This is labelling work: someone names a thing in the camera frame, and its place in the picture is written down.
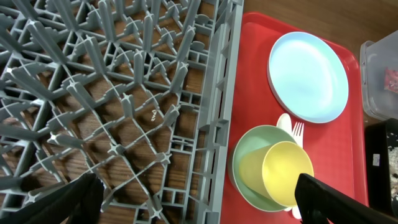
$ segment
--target gray plastic dish rack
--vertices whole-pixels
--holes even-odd
[[[0,65],[3,72],[0,79],[0,194],[4,196],[0,217],[10,215],[19,209],[50,194],[72,180],[66,180],[57,170],[57,161],[72,152],[80,152],[85,158],[85,172],[93,172],[104,183],[104,200],[101,210],[109,206],[134,210],[133,223],[152,223],[162,220],[170,223],[164,207],[182,209],[180,223],[219,223],[223,194],[229,126],[234,93],[236,63],[238,59],[239,36],[243,15],[243,0],[2,0],[0,2]],[[214,7],[213,17],[198,13],[202,3]],[[143,19],[133,20],[132,15],[144,12]],[[179,30],[168,30],[159,24],[174,20]],[[125,27],[116,33],[115,23],[123,21]],[[160,34],[154,39],[154,32]],[[195,34],[209,38],[209,47],[194,40]],[[176,40],[181,40],[179,48]],[[168,53],[158,51],[167,46]],[[91,65],[78,61],[88,55]],[[118,73],[116,67],[124,65],[131,75]],[[167,69],[175,66],[171,79]],[[183,83],[189,69],[204,72],[201,93],[184,90]],[[85,71],[73,73],[72,70]],[[46,85],[39,78],[41,73],[51,73]],[[152,82],[151,77],[161,74],[164,84]],[[109,89],[94,99],[85,85],[97,79],[104,79]],[[115,85],[113,80],[122,80]],[[141,87],[147,100],[134,106],[134,94],[126,94],[135,87]],[[159,101],[165,95],[177,96],[177,104],[167,111],[160,109]],[[71,95],[80,104],[75,111],[62,111],[54,103],[57,99]],[[96,111],[97,107],[117,99],[123,109],[119,119],[105,122]],[[146,105],[154,105],[152,113],[160,116],[162,122],[146,130],[136,121],[136,116]],[[34,122],[29,124],[23,112],[35,108]],[[175,133],[175,123],[181,111],[196,113],[194,137],[186,138]],[[71,121],[93,113],[100,126],[85,138],[79,138],[70,127]],[[20,125],[9,124],[10,119]],[[127,145],[122,145],[110,129],[125,119],[131,120],[140,135]],[[159,152],[150,140],[157,130],[170,129],[168,149]],[[205,133],[205,143],[197,148],[199,132]],[[96,136],[105,134],[110,139],[108,157],[93,161],[85,144]],[[45,150],[39,139],[58,151]],[[140,171],[125,153],[139,141],[148,144],[154,160]],[[22,148],[15,169],[7,161],[7,153]],[[194,171],[195,153],[202,153],[200,170]],[[185,188],[165,186],[167,169],[173,165],[174,154],[189,156]],[[110,186],[98,171],[107,163],[121,159],[131,170],[132,176],[117,186]],[[147,184],[140,181],[140,175],[155,164],[164,168],[160,190],[151,192]],[[57,180],[57,184],[33,190],[24,190],[21,183],[40,170]],[[192,176],[199,176],[196,195],[190,194]],[[147,200],[141,204],[118,202],[114,193],[132,181],[137,181]],[[164,202],[165,192],[172,199]],[[176,195],[183,195],[176,202]],[[15,206],[18,198],[23,202]],[[194,201],[193,218],[187,218],[188,201]]]

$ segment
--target dish rack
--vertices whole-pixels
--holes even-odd
[[[104,213],[219,223],[242,13],[243,0],[2,0],[0,217],[93,172]]]

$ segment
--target plate rim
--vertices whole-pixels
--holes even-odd
[[[345,83],[345,85],[346,85],[346,87],[347,87],[347,92],[346,92],[345,99],[344,99],[345,105],[344,105],[344,107],[342,107],[341,110],[339,110],[339,113],[337,113],[336,116],[332,116],[332,117],[329,118],[329,119],[324,119],[323,121],[312,121],[311,119],[304,118],[303,116],[300,116],[299,114],[294,113],[290,108],[288,108],[288,107],[286,106],[286,104],[285,104],[285,103],[282,101],[282,99],[279,97],[278,92],[277,92],[277,90],[275,89],[275,86],[273,85],[273,83],[272,83],[272,78],[271,78],[271,71],[270,71],[271,56],[272,56],[272,53],[273,53],[274,50],[275,50],[276,43],[278,43],[282,38],[284,38],[284,37],[286,37],[286,36],[288,36],[288,35],[294,35],[294,34],[309,35],[309,36],[311,36],[311,37],[314,37],[314,38],[320,40],[320,42],[321,42],[324,46],[326,46],[326,48],[328,48],[329,50],[331,50],[331,51],[333,52],[333,55],[338,59],[339,65],[340,65],[340,67],[342,68],[342,70],[344,71],[344,74],[346,75],[346,76],[345,76],[346,78],[345,78],[345,82],[344,82],[344,83]],[[321,38],[319,38],[319,37],[317,37],[317,36],[315,36],[315,35],[313,35],[313,34],[310,34],[310,33],[308,33],[308,32],[302,32],[302,31],[288,32],[288,33],[286,33],[286,34],[280,36],[280,37],[275,41],[274,45],[273,45],[272,48],[271,48],[271,51],[270,51],[270,53],[269,53],[269,58],[268,58],[268,61],[267,61],[267,79],[268,79],[268,84],[269,84],[269,86],[270,86],[270,88],[271,88],[272,94],[274,95],[274,97],[276,98],[276,100],[278,101],[278,103],[279,103],[285,110],[287,110],[287,112],[289,112],[290,114],[292,114],[292,115],[294,115],[294,116],[296,116],[296,117],[298,117],[298,118],[300,118],[300,119],[302,119],[302,120],[304,120],[304,121],[308,121],[308,122],[315,123],[315,124],[329,123],[329,122],[335,120],[336,118],[338,118],[338,117],[344,112],[344,110],[345,110],[345,108],[346,108],[346,106],[347,106],[348,97],[349,97],[349,85],[348,85],[347,72],[346,72],[346,70],[345,70],[345,68],[344,68],[343,62],[341,62],[341,60],[340,60],[339,56],[336,54],[336,52],[335,52],[324,40],[322,40]]]
[[[235,171],[234,171],[234,161],[235,161],[236,149],[238,148],[239,143],[240,143],[241,140],[242,140],[248,133],[250,133],[253,129],[256,129],[256,128],[263,128],[263,127],[277,128],[277,129],[279,129],[280,131],[283,131],[287,136],[291,137],[290,134],[287,133],[285,130],[283,130],[283,129],[281,129],[281,128],[278,128],[277,126],[270,125],[270,124],[262,124],[262,125],[255,126],[255,127],[251,128],[251,129],[247,130],[247,131],[242,135],[242,137],[239,139],[239,141],[238,141],[238,142],[234,145],[234,147],[233,147],[233,155],[232,155],[232,157],[231,157],[231,162],[230,162],[230,163],[231,163],[231,164],[230,164],[230,172],[232,173],[232,178],[230,178],[230,181],[232,181],[232,184],[235,186],[236,190],[238,190],[238,192],[240,193],[240,195],[241,195],[241,196],[245,199],[245,201],[247,201],[247,203],[249,203],[252,207],[254,207],[254,208],[256,208],[256,209],[258,209],[258,210],[260,210],[260,211],[263,211],[263,212],[272,212],[272,213],[273,213],[273,212],[281,212],[281,211],[284,211],[287,207],[284,207],[283,205],[281,205],[281,207],[283,207],[283,208],[281,208],[280,210],[265,210],[265,209],[262,209],[262,208],[259,208],[259,207],[255,206],[255,205],[253,205],[253,204],[244,196],[244,194],[242,193],[241,189],[238,187],[238,184],[237,184],[236,178],[235,178],[236,176],[235,176]]]

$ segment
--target white fork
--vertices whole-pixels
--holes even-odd
[[[292,131],[294,141],[300,146],[303,147],[303,137],[304,137],[304,123],[303,122],[296,122],[294,124],[294,128]],[[294,218],[301,219],[301,214],[299,208],[294,206],[292,208],[292,213]]]
[[[303,147],[304,123],[296,122],[296,124],[294,125],[294,128],[293,128],[292,134],[293,134],[293,138],[296,141],[296,143],[300,147]]]

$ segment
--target red tray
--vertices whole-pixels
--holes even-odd
[[[229,133],[228,157],[239,138],[261,124],[276,125],[285,113],[267,81],[267,61],[282,35],[300,31],[257,12],[243,15],[241,41]],[[339,56],[346,70],[349,97],[344,112],[327,124],[305,122],[304,149],[315,177],[368,206],[363,137],[361,73],[358,61],[347,49],[324,40]],[[292,123],[299,119],[292,116]],[[222,223],[299,223],[289,212],[267,213],[250,206],[225,175]]]

